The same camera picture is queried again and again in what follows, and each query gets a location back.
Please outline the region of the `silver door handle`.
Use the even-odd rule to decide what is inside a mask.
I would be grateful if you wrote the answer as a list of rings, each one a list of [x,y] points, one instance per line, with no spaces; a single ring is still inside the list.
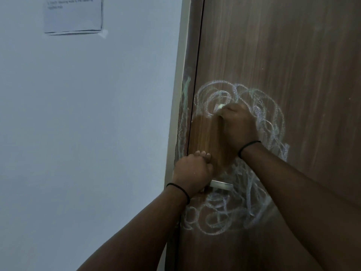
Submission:
[[[202,193],[211,193],[217,190],[232,191],[233,184],[227,182],[221,182],[217,180],[211,180],[208,185],[201,189]]]

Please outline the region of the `white paper notice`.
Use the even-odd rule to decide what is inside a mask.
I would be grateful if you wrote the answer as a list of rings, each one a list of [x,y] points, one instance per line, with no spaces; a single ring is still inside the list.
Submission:
[[[43,32],[47,35],[101,33],[104,0],[44,0]]]

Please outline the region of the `person's right forearm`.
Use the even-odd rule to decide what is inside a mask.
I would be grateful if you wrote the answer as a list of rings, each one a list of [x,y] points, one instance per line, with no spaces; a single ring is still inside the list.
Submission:
[[[323,270],[361,271],[361,206],[308,178],[261,143],[246,152],[245,163]]]

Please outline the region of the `person's left hand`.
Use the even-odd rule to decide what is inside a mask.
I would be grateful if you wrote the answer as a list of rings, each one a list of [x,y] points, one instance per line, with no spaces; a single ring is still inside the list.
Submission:
[[[214,167],[194,154],[181,158],[174,167],[172,183],[181,187],[192,198],[212,180]]]

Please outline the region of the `brown wooden door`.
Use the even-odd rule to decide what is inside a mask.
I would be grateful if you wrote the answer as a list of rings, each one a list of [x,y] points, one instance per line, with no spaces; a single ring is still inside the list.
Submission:
[[[318,271],[254,172],[221,138],[244,103],[274,155],[361,206],[361,0],[205,0],[188,154],[212,156],[168,243],[166,270]]]

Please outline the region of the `person's right hand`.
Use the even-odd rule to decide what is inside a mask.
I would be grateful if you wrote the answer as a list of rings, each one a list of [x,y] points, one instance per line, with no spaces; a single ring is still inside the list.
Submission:
[[[223,120],[223,132],[227,139],[228,144],[234,151],[238,153],[240,148],[246,143],[254,140],[259,140],[258,132],[256,129],[255,117],[251,114],[245,104],[239,104],[240,110],[237,115],[230,119]],[[242,152],[242,159],[247,160],[247,147]]]

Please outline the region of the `person's left forearm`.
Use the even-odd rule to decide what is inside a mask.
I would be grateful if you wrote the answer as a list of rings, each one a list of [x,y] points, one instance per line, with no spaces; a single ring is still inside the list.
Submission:
[[[77,271],[157,271],[166,243],[190,199],[181,187],[168,184]]]

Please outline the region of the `black right wrist band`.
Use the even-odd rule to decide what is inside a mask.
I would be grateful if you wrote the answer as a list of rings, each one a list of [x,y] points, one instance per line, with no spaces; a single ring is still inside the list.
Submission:
[[[249,147],[249,146],[251,146],[251,145],[254,145],[254,144],[256,144],[256,143],[262,143],[262,142],[261,142],[260,140],[254,140],[254,141],[250,141],[250,142],[246,143],[244,146],[242,146],[242,147],[240,148],[240,150],[238,151],[238,153],[237,153],[238,157],[239,157],[240,159],[242,159],[242,152],[243,152],[247,147]]]

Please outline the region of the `brown door frame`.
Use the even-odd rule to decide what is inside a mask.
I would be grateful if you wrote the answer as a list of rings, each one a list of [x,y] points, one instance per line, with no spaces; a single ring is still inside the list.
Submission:
[[[182,0],[164,186],[188,153],[204,1]]]

